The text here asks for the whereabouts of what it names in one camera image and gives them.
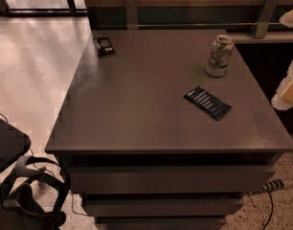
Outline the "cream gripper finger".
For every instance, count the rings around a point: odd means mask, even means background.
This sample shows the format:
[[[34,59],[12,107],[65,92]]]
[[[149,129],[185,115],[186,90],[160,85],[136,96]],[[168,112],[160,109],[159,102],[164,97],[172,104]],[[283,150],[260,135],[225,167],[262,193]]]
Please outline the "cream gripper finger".
[[[281,81],[271,100],[271,104],[277,110],[288,110],[293,107],[293,59],[286,77]]]
[[[286,12],[279,22],[288,28],[293,28],[293,10]]]

